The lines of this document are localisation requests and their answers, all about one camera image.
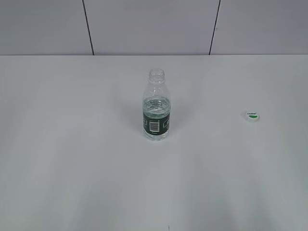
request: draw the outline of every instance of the green label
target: green label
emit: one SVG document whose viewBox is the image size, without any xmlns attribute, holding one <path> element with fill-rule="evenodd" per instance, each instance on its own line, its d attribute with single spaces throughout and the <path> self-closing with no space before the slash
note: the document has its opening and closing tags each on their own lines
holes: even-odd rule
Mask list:
<svg viewBox="0 0 308 231">
<path fill-rule="evenodd" d="M 169 117 L 170 114 L 161 119 L 152 119 L 143 113 L 143 128 L 151 135 L 162 135 L 169 129 Z"/>
</svg>

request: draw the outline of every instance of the bottle neck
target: bottle neck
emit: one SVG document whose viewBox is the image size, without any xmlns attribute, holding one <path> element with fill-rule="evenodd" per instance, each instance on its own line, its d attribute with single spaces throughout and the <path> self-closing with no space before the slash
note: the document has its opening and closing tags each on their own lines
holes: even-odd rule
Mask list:
<svg viewBox="0 0 308 231">
<path fill-rule="evenodd" d="M 153 69 L 149 74 L 149 83 L 153 85 L 161 85 L 165 82 L 165 73 L 161 69 Z"/>
</svg>

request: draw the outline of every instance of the clear plastic bottle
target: clear plastic bottle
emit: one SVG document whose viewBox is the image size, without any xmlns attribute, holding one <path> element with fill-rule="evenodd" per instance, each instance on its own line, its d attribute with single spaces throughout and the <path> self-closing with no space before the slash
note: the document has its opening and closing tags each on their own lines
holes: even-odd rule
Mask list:
<svg viewBox="0 0 308 231">
<path fill-rule="evenodd" d="M 153 141 L 164 139 L 169 132 L 170 94 L 165 85 L 165 73 L 160 69 L 150 71 L 149 84 L 143 99 L 143 131 Z"/>
</svg>

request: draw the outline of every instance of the white wall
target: white wall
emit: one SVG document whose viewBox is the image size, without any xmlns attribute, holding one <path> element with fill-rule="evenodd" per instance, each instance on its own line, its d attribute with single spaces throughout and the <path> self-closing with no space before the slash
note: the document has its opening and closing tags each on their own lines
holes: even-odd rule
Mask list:
<svg viewBox="0 0 308 231">
<path fill-rule="evenodd" d="M 84 0 L 95 54 L 209 54 L 219 0 Z M 308 54 L 308 0 L 221 0 L 211 54 Z M 0 55 L 92 54 L 82 0 L 2 0 Z"/>
<path fill-rule="evenodd" d="M 218 0 L 85 0 L 95 54 L 208 54 Z"/>
<path fill-rule="evenodd" d="M 91 52 L 82 0 L 1 0 L 0 55 Z"/>
<path fill-rule="evenodd" d="M 211 54 L 308 54 L 307 0 L 222 0 Z"/>
</svg>

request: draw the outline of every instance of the white table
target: white table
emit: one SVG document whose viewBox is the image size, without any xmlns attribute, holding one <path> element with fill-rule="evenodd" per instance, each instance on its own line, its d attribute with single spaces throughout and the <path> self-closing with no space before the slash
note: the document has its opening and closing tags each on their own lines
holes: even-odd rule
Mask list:
<svg viewBox="0 0 308 231">
<path fill-rule="evenodd" d="M 307 88 L 304 55 L 0 57 L 0 230 L 308 230 Z"/>
</svg>

